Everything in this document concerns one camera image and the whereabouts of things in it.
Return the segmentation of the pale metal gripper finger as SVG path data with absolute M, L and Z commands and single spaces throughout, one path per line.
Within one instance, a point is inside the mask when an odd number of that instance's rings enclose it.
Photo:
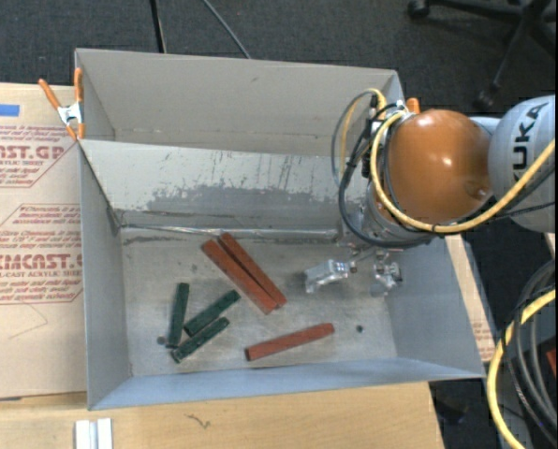
M 372 297 L 385 297 L 403 281 L 400 265 L 392 261 L 390 254 L 384 251 L 377 251 L 374 256 L 373 275 L 369 290 Z
M 322 287 L 347 279 L 354 265 L 346 261 L 326 260 L 304 271 L 304 287 L 308 294 L 313 294 Z

